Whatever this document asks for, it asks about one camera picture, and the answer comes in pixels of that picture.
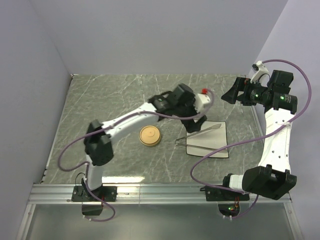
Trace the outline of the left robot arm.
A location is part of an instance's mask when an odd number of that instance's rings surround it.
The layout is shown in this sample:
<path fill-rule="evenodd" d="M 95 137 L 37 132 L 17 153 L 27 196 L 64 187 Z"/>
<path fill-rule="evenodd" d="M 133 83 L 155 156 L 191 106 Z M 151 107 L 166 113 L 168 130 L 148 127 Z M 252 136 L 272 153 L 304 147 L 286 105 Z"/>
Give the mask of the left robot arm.
<path fill-rule="evenodd" d="M 92 121 L 84 139 L 89 168 L 81 182 L 83 195 L 89 201 L 96 201 L 103 195 L 103 166 L 114 157 L 113 146 L 119 140 L 168 117 L 180 120 L 187 133 L 198 132 L 207 120 L 205 113 L 211 105 L 212 98 L 207 92 L 194 93 L 181 83 L 174 90 L 154 95 L 135 110 L 114 120 Z"/>

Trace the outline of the metal serving tongs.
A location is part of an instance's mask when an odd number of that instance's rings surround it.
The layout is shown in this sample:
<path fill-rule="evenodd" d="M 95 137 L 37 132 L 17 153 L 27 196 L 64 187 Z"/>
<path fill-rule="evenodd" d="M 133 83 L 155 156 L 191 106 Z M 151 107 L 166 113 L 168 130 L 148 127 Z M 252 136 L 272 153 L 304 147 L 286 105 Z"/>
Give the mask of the metal serving tongs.
<path fill-rule="evenodd" d="M 227 145 L 227 128 L 224 121 L 205 121 L 200 131 L 186 133 L 175 143 L 189 149 L 215 151 Z"/>

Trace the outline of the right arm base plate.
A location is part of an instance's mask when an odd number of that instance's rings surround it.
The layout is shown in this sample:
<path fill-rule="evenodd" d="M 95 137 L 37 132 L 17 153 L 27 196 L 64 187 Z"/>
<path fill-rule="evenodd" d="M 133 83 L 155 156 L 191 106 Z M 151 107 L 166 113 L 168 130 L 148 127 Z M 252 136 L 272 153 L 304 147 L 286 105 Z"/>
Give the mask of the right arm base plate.
<path fill-rule="evenodd" d="M 205 193 L 205 199 L 207 202 L 234 202 L 234 201 L 249 201 L 249 194 L 242 194 L 230 190 L 213 188 L 204 186 L 200 188 L 201 192 Z"/>

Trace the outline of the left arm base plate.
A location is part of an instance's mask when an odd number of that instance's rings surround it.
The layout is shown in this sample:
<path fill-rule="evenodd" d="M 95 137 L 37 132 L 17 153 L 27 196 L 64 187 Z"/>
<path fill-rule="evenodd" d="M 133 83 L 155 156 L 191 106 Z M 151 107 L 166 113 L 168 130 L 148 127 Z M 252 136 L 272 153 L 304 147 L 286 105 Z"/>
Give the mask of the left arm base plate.
<path fill-rule="evenodd" d="M 91 190 L 94 196 L 97 198 L 106 201 L 106 202 L 115 202 L 117 197 L 117 190 L 116 186 L 101 186 L 95 190 Z M 76 185 L 73 188 L 72 202 L 93 202 L 97 201 L 86 189 L 85 185 Z"/>

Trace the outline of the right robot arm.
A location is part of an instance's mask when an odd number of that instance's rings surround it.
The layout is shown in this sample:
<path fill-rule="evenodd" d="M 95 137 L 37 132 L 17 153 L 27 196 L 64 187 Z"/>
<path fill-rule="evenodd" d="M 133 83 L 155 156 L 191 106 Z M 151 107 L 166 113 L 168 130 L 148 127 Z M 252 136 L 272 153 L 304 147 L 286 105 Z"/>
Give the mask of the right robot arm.
<path fill-rule="evenodd" d="M 243 175 L 229 173 L 224 177 L 220 193 L 232 200 L 239 191 L 254 193 L 278 200 L 297 183 L 291 173 L 289 148 L 292 119 L 298 107 L 298 98 L 290 95 L 291 72 L 274 70 L 266 86 L 249 78 L 237 77 L 233 86 L 221 98 L 243 106 L 261 104 L 266 122 L 263 153 L 258 166 L 248 169 Z"/>

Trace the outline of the beige round lunch box lid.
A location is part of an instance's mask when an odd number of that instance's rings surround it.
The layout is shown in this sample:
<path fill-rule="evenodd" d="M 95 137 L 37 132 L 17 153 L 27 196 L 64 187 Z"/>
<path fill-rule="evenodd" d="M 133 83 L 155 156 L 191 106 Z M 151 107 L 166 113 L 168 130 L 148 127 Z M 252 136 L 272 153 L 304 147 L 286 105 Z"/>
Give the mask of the beige round lunch box lid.
<path fill-rule="evenodd" d="M 153 125 L 144 126 L 139 132 L 140 142 L 148 147 L 154 147 L 160 143 L 162 138 L 160 130 Z"/>

